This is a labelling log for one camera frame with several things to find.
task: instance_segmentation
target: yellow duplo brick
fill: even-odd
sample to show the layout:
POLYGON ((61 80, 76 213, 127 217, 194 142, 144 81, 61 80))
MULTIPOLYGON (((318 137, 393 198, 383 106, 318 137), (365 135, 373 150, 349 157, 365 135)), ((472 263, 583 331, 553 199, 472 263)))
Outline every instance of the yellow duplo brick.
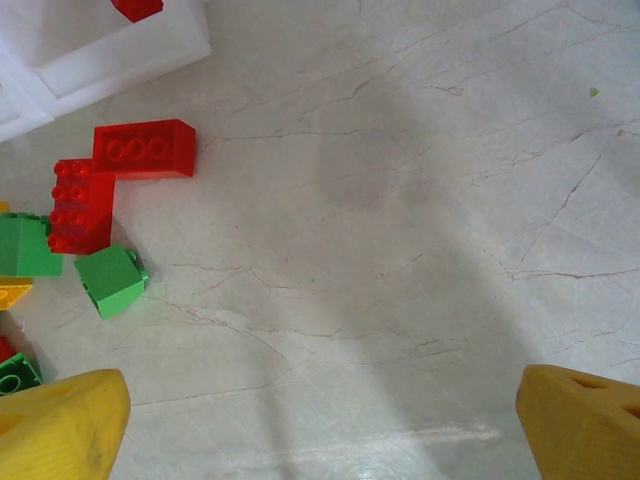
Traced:
POLYGON ((8 310, 31 290, 30 278, 0 277, 0 310, 8 310))
POLYGON ((530 365, 516 409, 544 480, 640 479, 640 387, 530 365))
POLYGON ((118 370, 0 398, 0 479, 108 479, 130 410, 118 370))

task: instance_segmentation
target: red duplo brick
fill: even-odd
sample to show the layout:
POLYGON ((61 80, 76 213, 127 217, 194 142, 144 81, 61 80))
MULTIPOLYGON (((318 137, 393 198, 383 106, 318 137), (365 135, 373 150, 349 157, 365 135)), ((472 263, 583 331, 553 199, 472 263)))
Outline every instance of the red duplo brick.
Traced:
POLYGON ((9 360, 16 354, 6 337, 0 336, 0 363, 9 360))
POLYGON ((97 174, 90 159, 60 160, 51 191, 55 207, 48 238, 53 253, 89 255, 111 244, 113 174, 97 174))
POLYGON ((96 172, 118 180, 193 177, 196 131, 180 120, 97 127, 93 140, 96 172))
POLYGON ((162 11, 162 0, 111 0, 121 14, 136 23, 162 11))

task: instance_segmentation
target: lego brick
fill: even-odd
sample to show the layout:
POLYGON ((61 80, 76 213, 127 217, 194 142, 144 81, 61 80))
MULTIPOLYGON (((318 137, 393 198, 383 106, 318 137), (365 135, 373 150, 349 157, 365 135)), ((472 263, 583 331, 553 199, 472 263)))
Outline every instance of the lego brick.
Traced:
POLYGON ((95 174, 90 159, 60 160, 51 191, 55 200, 49 217, 53 253, 89 255, 111 244, 115 177, 95 174))
POLYGON ((0 364, 0 397, 38 385, 40 375, 22 353, 0 364))
POLYGON ((62 275, 62 255, 51 253, 48 217, 0 213, 0 275, 56 277, 62 275))
POLYGON ((543 479, 640 478, 640 387, 529 365, 516 410, 543 479))
POLYGON ((95 129, 94 169, 118 180, 192 177, 195 157, 196 131, 180 120, 95 129))
POLYGON ((30 278, 0 277, 0 310, 8 310, 31 290, 30 278))
POLYGON ((116 7, 132 23, 144 20, 162 11, 162 0, 111 0, 116 7))
POLYGON ((75 262, 82 285, 103 319, 127 309, 144 292, 149 275, 137 255, 113 245, 75 262))
POLYGON ((9 343, 9 340, 7 340, 7 337, 0 335, 0 363, 6 362, 17 353, 9 343))

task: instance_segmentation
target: lego stud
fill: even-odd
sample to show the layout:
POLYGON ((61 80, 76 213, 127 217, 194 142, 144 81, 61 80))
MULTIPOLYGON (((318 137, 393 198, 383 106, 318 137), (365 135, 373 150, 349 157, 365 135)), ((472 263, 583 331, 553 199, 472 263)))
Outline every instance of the lego stud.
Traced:
POLYGON ((17 392, 22 384, 20 377, 17 375, 5 375, 0 378, 0 396, 9 395, 17 392))
POLYGON ((159 159, 166 155, 168 149, 169 143, 164 138, 153 137, 149 141, 147 153, 151 158, 159 159))
POLYGON ((65 162, 58 162, 53 167, 53 173, 58 177, 68 177, 71 175, 71 168, 65 162))
POLYGON ((107 143, 107 156, 116 162, 124 160, 124 145, 120 140, 111 140, 107 143))
POLYGON ((87 162, 73 162, 71 170, 76 177, 87 177, 91 173, 91 167, 87 162))
POLYGON ((89 191, 86 188, 75 185, 71 187, 69 196, 76 202, 86 202, 87 198, 89 198, 89 191))
POLYGON ((69 192, 67 192, 67 189, 64 187, 55 186, 51 190, 51 196, 54 200, 62 202, 69 198, 69 192))
POLYGON ((71 225, 85 225, 87 223, 87 214, 83 212, 69 212, 67 219, 71 225))
POLYGON ((139 138, 134 138, 127 144, 127 157, 131 160, 140 160, 144 155, 144 144, 139 138))
POLYGON ((54 210, 51 212, 51 215, 49 215, 49 221, 53 225, 64 225, 67 221, 67 215, 59 210, 54 210))

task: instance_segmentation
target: toy block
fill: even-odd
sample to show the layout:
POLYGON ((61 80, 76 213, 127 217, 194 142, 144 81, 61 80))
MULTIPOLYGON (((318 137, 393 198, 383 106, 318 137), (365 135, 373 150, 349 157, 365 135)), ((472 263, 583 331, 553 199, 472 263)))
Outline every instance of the toy block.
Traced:
POLYGON ((47 243, 53 253, 88 255, 111 244, 115 177, 95 174, 89 159, 60 160, 51 191, 55 208, 49 217, 47 243))
POLYGON ((48 217, 0 213, 0 275, 56 277, 62 275, 62 255, 51 253, 48 217))
POLYGON ((41 384, 40 375, 22 353, 0 363, 0 397, 41 384))
POLYGON ((530 365, 516 409, 544 480, 640 478, 640 387, 530 365))
POLYGON ((31 290, 30 278, 0 277, 0 310, 8 310, 31 290))
POLYGON ((131 400, 118 370, 0 398, 0 478, 108 480, 131 400))
POLYGON ((118 180, 193 177, 195 158, 196 131, 180 120, 95 129, 94 169, 118 180))
POLYGON ((164 7, 162 0, 111 0, 111 3, 132 23, 159 13, 164 7))
POLYGON ((7 337, 0 335, 0 363, 6 362, 17 353, 9 343, 9 340, 7 340, 7 337))
POLYGON ((76 260, 82 285, 103 319, 126 310, 143 294, 149 275, 136 260, 133 250, 120 245, 76 260))

